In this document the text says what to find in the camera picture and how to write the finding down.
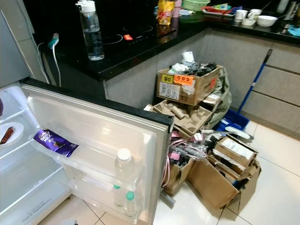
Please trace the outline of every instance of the white plate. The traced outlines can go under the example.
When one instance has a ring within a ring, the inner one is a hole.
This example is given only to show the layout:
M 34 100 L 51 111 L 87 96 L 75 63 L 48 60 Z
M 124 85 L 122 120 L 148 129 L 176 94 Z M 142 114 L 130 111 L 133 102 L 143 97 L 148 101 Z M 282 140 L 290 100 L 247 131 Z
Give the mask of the white plate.
M 15 128 L 13 134 L 7 140 L 7 142 L 5 144 L 0 145 L 0 147 L 11 145 L 13 142 L 17 141 L 17 139 L 22 136 L 24 130 L 23 124 L 18 122 L 10 122 L 10 123 L 5 123 L 0 125 L 0 140 L 2 140 L 4 134 L 10 127 Z
M 232 17 L 235 16 L 235 14 L 222 14 L 222 13 L 213 13 L 213 12 L 207 12 L 206 9 L 202 9 L 202 12 L 205 14 L 211 14 L 211 15 L 223 15 L 223 16 L 228 16 L 228 17 Z

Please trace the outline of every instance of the white bottle cap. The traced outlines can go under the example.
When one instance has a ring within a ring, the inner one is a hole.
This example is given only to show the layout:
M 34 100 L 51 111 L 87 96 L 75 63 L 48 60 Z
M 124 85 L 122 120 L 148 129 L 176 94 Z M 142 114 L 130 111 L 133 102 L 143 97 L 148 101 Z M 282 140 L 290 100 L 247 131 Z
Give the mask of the white bottle cap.
M 79 1 L 75 5 L 80 6 L 79 10 L 82 13 L 91 13 L 96 11 L 94 1 Z
M 128 149 L 120 149 L 117 153 L 119 162 L 127 162 L 131 160 L 131 152 Z

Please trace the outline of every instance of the white cup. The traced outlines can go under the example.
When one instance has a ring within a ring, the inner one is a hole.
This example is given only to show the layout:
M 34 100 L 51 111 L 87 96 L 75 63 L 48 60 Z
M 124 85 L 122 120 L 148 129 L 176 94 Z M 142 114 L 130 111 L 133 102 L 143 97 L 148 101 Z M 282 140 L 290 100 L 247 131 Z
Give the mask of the white cup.
M 257 20 L 257 17 L 262 13 L 262 10 L 261 9 L 251 9 L 250 10 L 250 13 L 248 14 L 248 18 L 250 20 Z
M 247 13 L 248 13 L 247 10 L 242 10 L 242 9 L 236 10 L 236 13 L 235 13 L 235 20 L 237 20 L 237 21 L 242 21 L 243 19 L 246 18 Z

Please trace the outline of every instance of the snack bag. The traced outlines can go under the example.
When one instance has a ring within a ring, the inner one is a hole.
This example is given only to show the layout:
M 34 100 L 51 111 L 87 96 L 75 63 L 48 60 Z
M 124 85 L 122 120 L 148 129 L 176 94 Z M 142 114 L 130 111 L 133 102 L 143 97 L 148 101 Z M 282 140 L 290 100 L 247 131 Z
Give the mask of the snack bag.
M 158 11 L 157 11 L 158 24 L 167 25 L 167 26 L 170 25 L 174 5 L 175 5 L 174 1 L 159 0 Z

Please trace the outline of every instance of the white bowl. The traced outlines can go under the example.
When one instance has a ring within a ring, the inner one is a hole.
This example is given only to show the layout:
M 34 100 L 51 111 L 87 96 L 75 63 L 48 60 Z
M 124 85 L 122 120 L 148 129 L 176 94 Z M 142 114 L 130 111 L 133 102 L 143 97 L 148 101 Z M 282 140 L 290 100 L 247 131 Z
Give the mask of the white bowl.
M 257 18 L 257 24 L 261 27 L 270 27 L 277 20 L 277 17 L 268 16 L 268 15 L 259 15 Z

